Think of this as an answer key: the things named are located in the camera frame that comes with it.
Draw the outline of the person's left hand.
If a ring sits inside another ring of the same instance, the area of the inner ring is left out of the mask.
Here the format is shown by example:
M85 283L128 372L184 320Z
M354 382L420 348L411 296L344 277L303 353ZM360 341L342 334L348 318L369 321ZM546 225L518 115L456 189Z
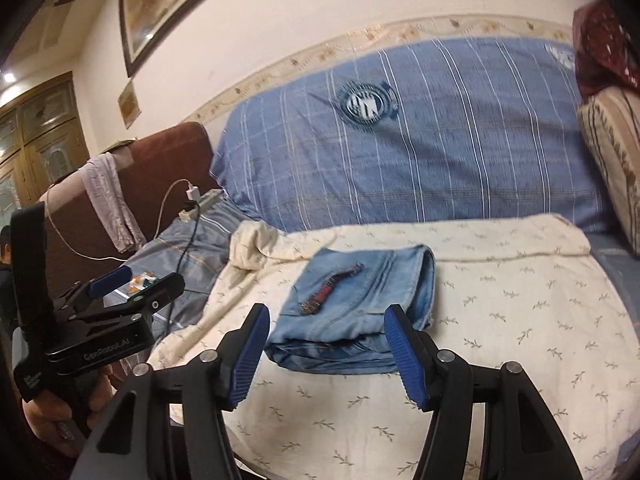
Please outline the person's left hand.
M104 366L99 371L96 386L89 396L89 417L87 424L93 428L98 423L101 413L108 402L113 399L114 389L111 378L113 367ZM23 411L34 435L63 455L75 458L79 454L76 440L70 440L70 433L64 426L73 420L72 409L55 394L43 391L34 400L22 401Z

